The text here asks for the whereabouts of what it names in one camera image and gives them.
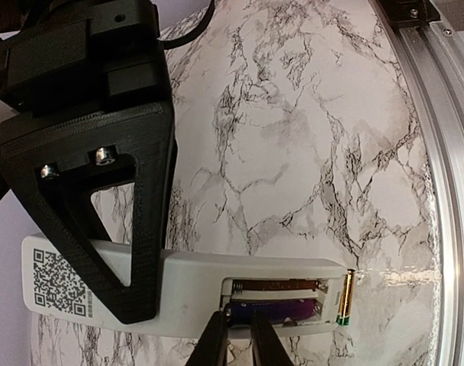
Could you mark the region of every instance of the metal frame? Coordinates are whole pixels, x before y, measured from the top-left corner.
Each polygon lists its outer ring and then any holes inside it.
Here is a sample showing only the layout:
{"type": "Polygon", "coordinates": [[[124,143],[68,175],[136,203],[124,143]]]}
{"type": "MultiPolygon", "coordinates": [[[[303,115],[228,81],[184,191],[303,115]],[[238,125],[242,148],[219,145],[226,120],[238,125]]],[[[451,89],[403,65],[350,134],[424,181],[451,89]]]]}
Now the metal frame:
{"type": "Polygon", "coordinates": [[[370,1],[407,79],[432,168],[443,265],[436,364],[464,365],[464,47],[445,20],[392,30],[370,1]]]}

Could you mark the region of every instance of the lavender wall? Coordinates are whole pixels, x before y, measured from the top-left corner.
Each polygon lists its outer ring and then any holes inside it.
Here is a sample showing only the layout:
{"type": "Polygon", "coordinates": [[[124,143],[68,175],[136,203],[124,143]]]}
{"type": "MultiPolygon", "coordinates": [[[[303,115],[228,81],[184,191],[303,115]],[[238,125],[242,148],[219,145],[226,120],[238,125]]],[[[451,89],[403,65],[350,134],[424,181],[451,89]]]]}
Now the lavender wall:
{"type": "MultiPolygon", "coordinates": [[[[208,0],[155,0],[161,28],[203,8],[208,0]]],[[[0,120],[10,112],[0,108],[0,120]]],[[[0,202],[0,366],[29,365],[30,313],[21,291],[21,240],[38,231],[17,198],[10,192],[0,202]]]]}

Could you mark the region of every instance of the purple battery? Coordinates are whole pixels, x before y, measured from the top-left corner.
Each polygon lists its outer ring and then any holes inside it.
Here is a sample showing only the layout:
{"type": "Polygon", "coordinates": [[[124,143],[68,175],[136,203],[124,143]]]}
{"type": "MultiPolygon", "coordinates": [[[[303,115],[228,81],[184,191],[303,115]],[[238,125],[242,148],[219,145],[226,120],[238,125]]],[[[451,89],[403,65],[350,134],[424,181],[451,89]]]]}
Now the purple battery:
{"type": "Polygon", "coordinates": [[[231,302],[226,308],[230,309],[230,326],[250,325],[255,311],[266,315],[271,324],[284,323],[288,318],[293,321],[306,320],[314,315],[315,300],[288,301],[253,301],[231,302]]]}

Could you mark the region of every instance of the battery compartment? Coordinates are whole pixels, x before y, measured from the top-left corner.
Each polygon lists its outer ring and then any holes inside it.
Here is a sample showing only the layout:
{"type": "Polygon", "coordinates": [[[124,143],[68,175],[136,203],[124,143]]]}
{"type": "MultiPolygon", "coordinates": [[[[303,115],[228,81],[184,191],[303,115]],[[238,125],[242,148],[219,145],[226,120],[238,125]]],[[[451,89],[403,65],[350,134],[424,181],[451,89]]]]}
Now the battery compartment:
{"type": "Polygon", "coordinates": [[[261,311],[274,326],[325,323],[322,318],[329,280],[246,279],[223,281],[221,310],[232,327],[250,324],[254,311],[261,311]]]}

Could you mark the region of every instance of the metal screw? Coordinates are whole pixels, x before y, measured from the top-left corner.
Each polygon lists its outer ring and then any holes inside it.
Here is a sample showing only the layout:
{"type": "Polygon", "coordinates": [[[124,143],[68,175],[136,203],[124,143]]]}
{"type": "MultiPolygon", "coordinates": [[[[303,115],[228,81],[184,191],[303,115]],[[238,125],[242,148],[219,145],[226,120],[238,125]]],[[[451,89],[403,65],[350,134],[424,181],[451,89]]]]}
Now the metal screw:
{"type": "Polygon", "coordinates": [[[42,179],[53,179],[59,177],[59,173],[54,165],[44,165],[40,170],[40,177],[42,179]]]}
{"type": "Polygon", "coordinates": [[[96,165],[110,165],[115,162],[117,153],[112,147],[101,147],[96,150],[95,163],[96,165]]]}
{"type": "Polygon", "coordinates": [[[418,18],[418,10],[417,9],[410,10],[410,16],[413,19],[417,19],[418,18]]]}

